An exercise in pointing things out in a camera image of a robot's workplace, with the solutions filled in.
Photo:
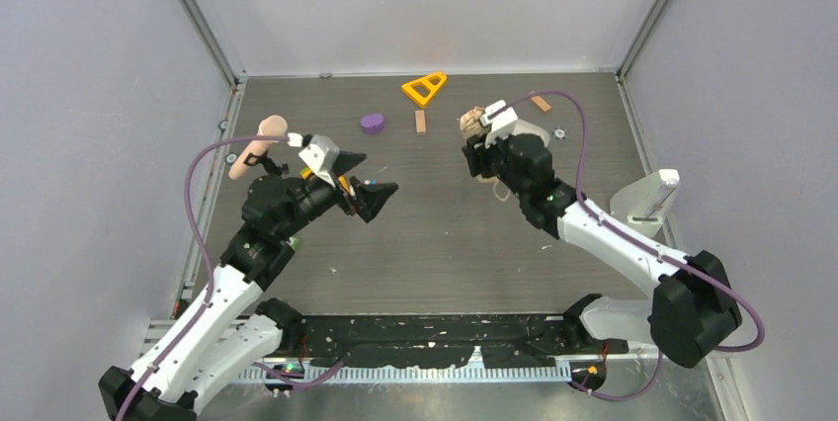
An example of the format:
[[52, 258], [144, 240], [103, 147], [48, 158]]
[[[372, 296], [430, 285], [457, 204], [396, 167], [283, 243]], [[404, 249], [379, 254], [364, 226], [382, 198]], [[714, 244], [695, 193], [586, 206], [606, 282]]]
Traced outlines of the beige folding umbrella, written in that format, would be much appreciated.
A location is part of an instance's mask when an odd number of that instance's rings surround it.
[[[483, 107], [474, 107], [460, 116], [459, 127], [462, 137], [468, 140], [474, 136], [482, 136], [487, 134], [486, 128], [481, 124], [480, 118], [485, 114]], [[492, 193], [499, 202], [506, 202], [512, 195], [510, 190], [506, 190], [502, 195], [499, 192], [501, 182], [497, 177], [486, 178], [482, 176], [475, 177], [475, 180], [481, 184], [491, 184]]]

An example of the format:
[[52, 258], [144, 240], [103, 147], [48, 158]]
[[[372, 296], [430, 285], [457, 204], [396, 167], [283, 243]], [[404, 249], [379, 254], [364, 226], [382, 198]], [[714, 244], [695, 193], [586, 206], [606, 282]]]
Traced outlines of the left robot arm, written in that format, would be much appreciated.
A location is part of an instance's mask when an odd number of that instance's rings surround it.
[[243, 224], [198, 297], [129, 368], [110, 367], [100, 378], [110, 419], [195, 420], [253, 363], [300, 343], [300, 313], [261, 296], [295, 255], [302, 229], [333, 208], [370, 222], [397, 191], [395, 183], [345, 175], [365, 158], [341, 151], [323, 177], [292, 176], [287, 165], [256, 158], [266, 173], [250, 185]]

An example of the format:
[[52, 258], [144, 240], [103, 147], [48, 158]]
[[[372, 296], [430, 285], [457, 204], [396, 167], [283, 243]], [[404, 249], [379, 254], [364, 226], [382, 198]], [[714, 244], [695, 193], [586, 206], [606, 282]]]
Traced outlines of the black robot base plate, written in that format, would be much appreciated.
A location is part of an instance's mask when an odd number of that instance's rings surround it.
[[308, 315], [274, 356], [316, 367], [445, 369], [480, 353], [488, 369], [544, 368], [561, 356], [621, 355], [620, 339], [595, 340], [555, 314]]

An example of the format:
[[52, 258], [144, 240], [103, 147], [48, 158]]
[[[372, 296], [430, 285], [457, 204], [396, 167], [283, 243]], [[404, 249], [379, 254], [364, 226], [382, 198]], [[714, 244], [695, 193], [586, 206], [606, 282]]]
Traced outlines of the white glasses case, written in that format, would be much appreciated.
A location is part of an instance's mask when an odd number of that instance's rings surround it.
[[543, 147], [548, 147], [550, 142], [550, 133], [543, 127], [534, 125], [526, 120], [518, 119], [516, 121], [514, 135], [531, 134], [537, 136], [543, 144]]

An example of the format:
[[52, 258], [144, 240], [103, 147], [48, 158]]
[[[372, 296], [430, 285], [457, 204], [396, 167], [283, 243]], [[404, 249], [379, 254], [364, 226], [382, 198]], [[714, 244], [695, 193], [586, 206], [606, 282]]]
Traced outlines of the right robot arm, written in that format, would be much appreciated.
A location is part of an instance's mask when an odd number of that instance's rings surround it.
[[595, 256], [645, 294], [644, 300], [579, 300], [565, 314], [585, 336], [654, 345], [670, 361], [693, 368], [741, 326], [740, 306], [714, 254], [686, 254], [611, 217], [556, 177], [540, 137], [488, 143], [472, 136], [462, 153], [471, 176], [495, 177], [510, 189], [530, 225]]

